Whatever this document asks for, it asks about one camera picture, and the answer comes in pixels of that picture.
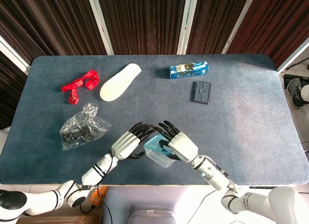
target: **robot finger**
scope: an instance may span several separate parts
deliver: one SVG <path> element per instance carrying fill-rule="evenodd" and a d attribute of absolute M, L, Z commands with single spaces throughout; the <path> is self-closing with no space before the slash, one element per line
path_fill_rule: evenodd
<path fill-rule="evenodd" d="M 138 126 L 140 126 L 142 124 L 142 122 L 139 122 L 137 124 L 135 124 L 133 127 L 131 127 L 131 129 L 129 130 L 129 132 L 132 132 L 135 128 L 137 128 Z"/>
<path fill-rule="evenodd" d="M 162 136 L 164 136 L 166 139 L 168 139 L 168 140 L 171 140 L 171 139 L 172 139 L 172 137 L 171 137 L 167 132 L 165 132 L 164 130 L 162 130 L 161 128 L 154 126 L 153 129 L 156 130 L 157 132 L 159 132 L 159 133 L 160 133 Z"/>
<path fill-rule="evenodd" d="M 138 159 L 142 158 L 144 155 L 145 155 L 145 152 L 140 152 L 140 153 L 138 153 L 137 155 L 129 155 L 129 156 L 127 157 L 127 159 L 130 159 L 130 160 L 138 160 Z"/>
<path fill-rule="evenodd" d="M 180 160 L 178 156 L 173 155 L 173 154 L 168 154 L 168 155 L 166 155 L 166 156 L 167 156 L 169 159 L 171 159 L 171 160 Z"/>
<path fill-rule="evenodd" d="M 178 130 L 177 127 L 175 127 L 174 124 L 172 124 L 171 122 L 164 120 L 163 123 L 165 123 L 166 125 L 168 125 L 176 134 L 178 134 L 180 132 L 180 130 Z"/>
<path fill-rule="evenodd" d="M 165 125 L 163 123 L 159 123 L 159 125 L 161 127 L 163 127 L 167 131 L 167 133 L 169 133 L 170 136 L 174 137 L 176 135 L 176 133 L 172 129 L 170 129 L 169 126 L 167 126 L 167 125 Z"/>
<path fill-rule="evenodd" d="M 142 124 L 142 125 L 138 126 L 138 127 L 136 127 L 131 133 L 134 134 L 134 135 L 136 135 L 136 133 L 137 133 L 139 130 L 141 130 L 142 128 L 144 128 L 145 126 L 147 126 L 147 124 Z"/>
<path fill-rule="evenodd" d="M 163 149 L 164 146 L 169 147 L 169 142 L 167 142 L 166 140 L 160 140 L 159 146 L 160 146 L 161 149 Z"/>
<path fill-rule="evenodd" d="M 149 131 L 147 131 L 146 133 L 144 133 L 143 135 L 140 136 L 140 141 L 144 141 L 149 135 L 151 135 L 152 133 L 154 133 L 155 130 L 151 129 Z"/>
<path fill-rule="evenodd" d="M 146 131 L 148 131 L 153 125 L 147 125 L 140 129 L 135 135 L 139 138 L 142 134 L 144 134 Z"/>

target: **white shoe insole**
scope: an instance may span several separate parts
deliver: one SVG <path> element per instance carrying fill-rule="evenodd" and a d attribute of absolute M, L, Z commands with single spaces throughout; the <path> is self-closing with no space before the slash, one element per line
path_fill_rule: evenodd
<path fill-rule="evenodd" d="M 119 98 L 140 72 L 141 69 L 137 64 L 128 64 L 102 86 L 100 97 L 104 101 L 113 101 Z"/>

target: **clear plastic container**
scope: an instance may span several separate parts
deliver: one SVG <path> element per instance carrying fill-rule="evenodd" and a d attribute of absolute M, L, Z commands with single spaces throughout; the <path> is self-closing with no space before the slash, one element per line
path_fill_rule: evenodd
<path fill-rule="evenodd" d="M 144 149 L 146 152 L 146 155 L 158 163 L 159 165 L 168 168 L 175 162 L 175 160 L 169 159 L 166 154 L 172 154 L 173 151 L 165 147 L 164 149 L 166 150 L 165 152 L 162 151 L 159 145 L 160 140 L 167 140 L 164 138 L 162 135 L 157 135 L 153 137 L 151 140 L 149 140 L 147 143 L 144 144 Z"/>
<path fill-rule="evenodd" d="M 128 224 L 176 224 L 176 221 L 169 211 L 142 210 L 133 212 Z"/>

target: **table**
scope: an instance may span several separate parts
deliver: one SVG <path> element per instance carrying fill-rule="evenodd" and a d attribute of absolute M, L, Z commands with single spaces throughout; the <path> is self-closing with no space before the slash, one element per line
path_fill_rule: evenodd
<path fill-rule="evenodd" d="M 208 61 L 207 75 L 168 79 L 168 66 Z M 99 97 L 103 83 L 129 63 L 142 72 L 115 101 Z M 99 72 L 92 91 L 78 88 L 77 105 L 60 87 Z M 194 103 L 195 81 L 212 83 L 209 105 Z M 59 130 L 87 102 L 112 128 L 101 139 L 62 151 Z M 272 60 L 266 55 L 41 56 L 36 58 L 0 155 L 1 183 L 81 182 L 111 145 L 135 123 L 169 120 L 241 185 L 300 184 L 309 181 L 303 153 Z M 136 152 L 142 150 L 142 144 Z M 108 185 L 192 185 L 205 181 L 189 164 L 163 168 L 147 157 L 119 161 Z"/>

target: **crumpled plastic bag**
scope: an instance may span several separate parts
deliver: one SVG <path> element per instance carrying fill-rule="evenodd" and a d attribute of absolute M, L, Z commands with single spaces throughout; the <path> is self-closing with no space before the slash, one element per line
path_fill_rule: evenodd
<path fill-rule="evenodd" d="M 87 103 L 83 111 L 68 119 L 60 130 L 62 150 L 66 151 L 95 141 L 109 131 L 112 125 L 96 117 L 98 105 Z"/>

